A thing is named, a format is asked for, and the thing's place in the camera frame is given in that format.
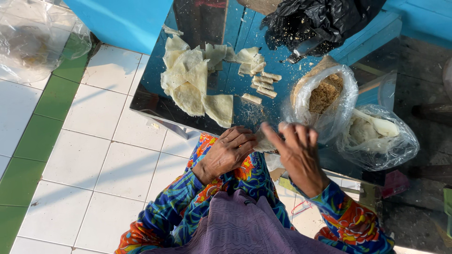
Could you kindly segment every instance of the hand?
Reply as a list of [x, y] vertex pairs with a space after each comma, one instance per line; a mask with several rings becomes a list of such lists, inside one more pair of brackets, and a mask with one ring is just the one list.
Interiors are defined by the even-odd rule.
[[257, 146], [256, 135], [244, 126], [227, 129], [192, 169], [203, 185], [220, 175], [238, 168]]
[[278, 129], [286, 139], [283, 141], [266, 122], [261, 127], [281, 154], [281, 163], [293, 183], [309, 198], [322, 193], [330, 179], [319, 165], [317, 132], [298, 123], [282, 122]]

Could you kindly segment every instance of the woman's left hand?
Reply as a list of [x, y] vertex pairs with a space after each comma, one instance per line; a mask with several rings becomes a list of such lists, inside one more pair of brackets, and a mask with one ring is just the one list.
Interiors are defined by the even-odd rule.
[[256, 135], [244, 126], [227, 129], [192, 171], [203, 185], [238, 168], [257, 145]]

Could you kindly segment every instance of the colorful patterned shirt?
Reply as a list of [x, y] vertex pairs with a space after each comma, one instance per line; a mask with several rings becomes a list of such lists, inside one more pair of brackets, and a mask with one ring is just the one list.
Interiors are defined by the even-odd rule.
[[[213, 136], [201, 134], [184, 174], [138, 214], [137, 221], [121, 236], [116, 254], [137, 254], [147, 249], [188, 243], [200, 219], [208, 216], [209, 202], [218, 191], [231, 195], [243, 189], [254, 200], [266, 198], [281, 224], [296, 230], [278, 198], [262, 153], [250, 154], [239, 168], [223, 174], [207, 186], [199, 182], [191, 169], [216, 140]], [[394, 241], [384, 235], [377, 216], [347, 196], [336, 183], [331, 182], [323, 193], [310, 201], [319, 207], [327, 224], [317, 233], [316, 239], [350, 254], [391, 252]]]

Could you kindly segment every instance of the green tile border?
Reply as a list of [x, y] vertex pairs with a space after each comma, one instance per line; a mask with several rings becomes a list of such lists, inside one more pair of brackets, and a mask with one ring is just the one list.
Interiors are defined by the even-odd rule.
[[43, 161], [11, 158], [0, 180], [0, 205], [28, 207], [45, 167]]
[[61, 127], [62, 120], [33, 114], [13, 157], [47, 162]]
[[79, 85], [74, 81], [52, 75], [34, 113], [64, 121]]
[[0, 249], [1, 253], [9, 253], [19, 232], [22, 220], [28, 207], [0, 205]]
[[[63, 54], [77, 47], [71, 34]], [[9, 253], [24, 220], [47, 160], [69, 112], [88, 61], [99, 41], [92, 36], [92, 48], [74, 60], [65, 59], [53, 71], [36, 108], [16, 147], [13, 157], [0, 175], [0, 253]]]

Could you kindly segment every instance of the white plastic spoon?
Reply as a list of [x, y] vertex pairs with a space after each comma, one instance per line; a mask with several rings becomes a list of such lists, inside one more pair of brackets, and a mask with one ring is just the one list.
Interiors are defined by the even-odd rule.
[[371, 117], [357, 110], [356, 108], [353, 109], [353, 114], [368, 121], [370, 124], [372, 124], [373, 128], [383, 136], [397, 136], [399, 134], [397, 126], [391, 121]]

